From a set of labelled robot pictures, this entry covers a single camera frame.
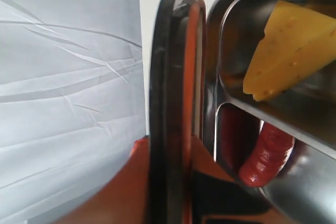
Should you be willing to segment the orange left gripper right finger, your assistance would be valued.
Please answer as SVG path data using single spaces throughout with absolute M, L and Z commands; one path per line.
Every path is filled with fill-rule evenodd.
M 244 191 L 192 138 L 193 223 L 267 223 L 268 206 Z

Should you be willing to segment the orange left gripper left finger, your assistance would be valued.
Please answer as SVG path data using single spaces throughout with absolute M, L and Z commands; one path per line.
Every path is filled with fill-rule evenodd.
M 56 223 L 149 223 L 149 139 L 134 143 L 122 169 L 93 197 Z

